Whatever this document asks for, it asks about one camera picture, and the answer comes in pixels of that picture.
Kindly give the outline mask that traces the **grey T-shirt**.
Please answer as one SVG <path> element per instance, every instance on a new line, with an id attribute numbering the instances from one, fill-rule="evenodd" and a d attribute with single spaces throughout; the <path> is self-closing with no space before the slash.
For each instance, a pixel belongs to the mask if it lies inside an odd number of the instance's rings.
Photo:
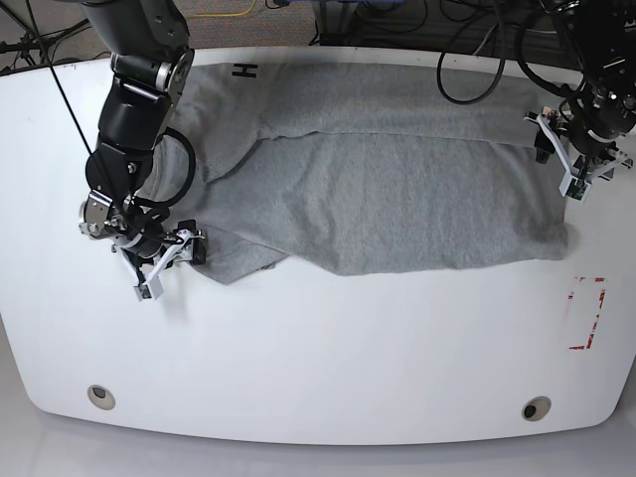
<path id="1" fill-rule="evenodd" d="M 196 174 L 166 226 L 197 223 L 223 284 L 289 256 L 339 275 L 561 260 L 561 167 L 525 120 L 551 100 L 505 77 L 457 106 L 431 68 L 198 66 L 171 121 Z"/>

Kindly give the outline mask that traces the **red tape rectangle marking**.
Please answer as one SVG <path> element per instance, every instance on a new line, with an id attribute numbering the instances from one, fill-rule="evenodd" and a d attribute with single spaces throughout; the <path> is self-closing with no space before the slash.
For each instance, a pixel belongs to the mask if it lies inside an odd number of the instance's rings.
<path id="1" fill-rule="evenodd" d="M 605 277 L 577 277 L 568 296 L 564 339 L 571 351 L 588 350 L 595 336 L 604 304 Z"/>

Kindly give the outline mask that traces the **black tripod stand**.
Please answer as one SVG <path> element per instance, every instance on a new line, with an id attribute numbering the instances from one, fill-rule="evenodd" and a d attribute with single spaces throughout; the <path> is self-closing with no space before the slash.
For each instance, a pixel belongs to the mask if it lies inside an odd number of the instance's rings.
<path id="1" fill-rule="evenodd" d="M 46 34 L 37 34 L 34 28 L 5 1 L 1 2 L 1 13 L 23 31 L 22 37 L 16 43 L 7 43 L 4 40 L 1 41 L 1 55 L 15 55 L 14 60 L 10 65 L 1 68 L 2 76 L 17 73 L 19 71 L 17 68 L 19 60 L 26 64 L 26 70 L 39 67 L 44 63 L 44 54 L 42 51 L 48 53 L 50 49 L 55 49 L 63 41 L 83 33 L 90 28 L 88 20 L 80 20 L 79 22 L 69 27 L 62 28 L 61 30 Z"/>

